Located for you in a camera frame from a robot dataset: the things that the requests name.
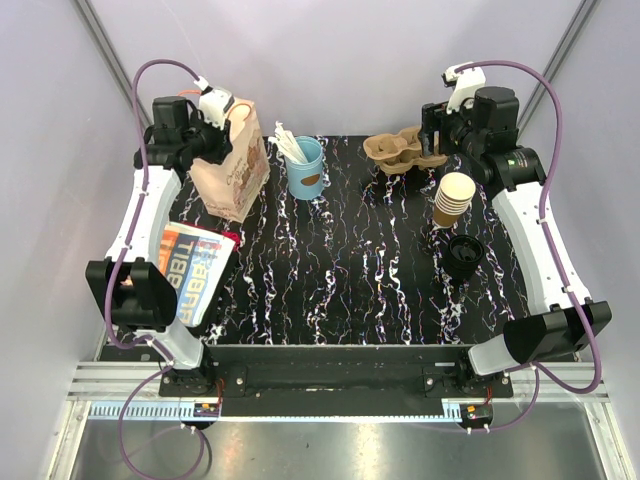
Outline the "printed kraft paper bag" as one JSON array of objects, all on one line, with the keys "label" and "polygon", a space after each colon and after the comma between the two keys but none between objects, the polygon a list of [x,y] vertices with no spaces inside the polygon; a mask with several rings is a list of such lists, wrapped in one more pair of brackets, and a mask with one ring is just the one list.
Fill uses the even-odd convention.
[{"label": "printed kraft paper bag", "polygon": [[242,223],[269,178],[270,166],[255,103],[235,97],[227,119],[231,153],[221,165],[196,159],[189,175],[209,214]]}]

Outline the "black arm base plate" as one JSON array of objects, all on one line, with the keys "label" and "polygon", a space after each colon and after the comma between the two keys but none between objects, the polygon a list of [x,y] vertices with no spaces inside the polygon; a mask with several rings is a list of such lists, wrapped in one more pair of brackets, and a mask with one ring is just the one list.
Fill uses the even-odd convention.
[{"label": "black arm base plate", "polygon": [[510,399],[511,380],[500,372],[482,380],[462,378],[467,345],[223,345],[205,351],[225,395],[251,391],[400,388],[443,398]]}]

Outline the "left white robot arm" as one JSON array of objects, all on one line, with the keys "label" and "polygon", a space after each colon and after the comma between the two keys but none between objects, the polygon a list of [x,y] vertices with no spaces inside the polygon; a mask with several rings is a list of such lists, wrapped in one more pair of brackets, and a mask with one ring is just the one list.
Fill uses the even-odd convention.
[{"label": "left white robot arm", "polygon": [[216,372],[199,328],[234,260],[225,236],[170,221],[174,199],[194,161],[220,165],[232,151],[232,94],[206,90],[197,102],[182,96],[152,104],[153,123],[134,156],[134,187],[116,239],[85,277],[111,340],[131,331],[130,347],[154,348],[196,396],[215,386]]}]

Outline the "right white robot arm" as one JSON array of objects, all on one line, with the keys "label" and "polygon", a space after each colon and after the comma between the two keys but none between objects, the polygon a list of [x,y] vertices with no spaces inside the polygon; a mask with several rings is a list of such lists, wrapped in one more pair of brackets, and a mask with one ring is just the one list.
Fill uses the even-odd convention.
[{"label": "right white robot arm", "polygon": [[470,397],[488,387],[491,374],[594,348],[612,318],[609,304],[593,301],[573,268],[548,201],[551,176],[533,149],[517,143],[518,113],[514,91],[497,86],[453,93],[421,109],[423,151],[468,160],[525,281],[528,316],[472,347],[468,363],[454,371],[455,387]]}]

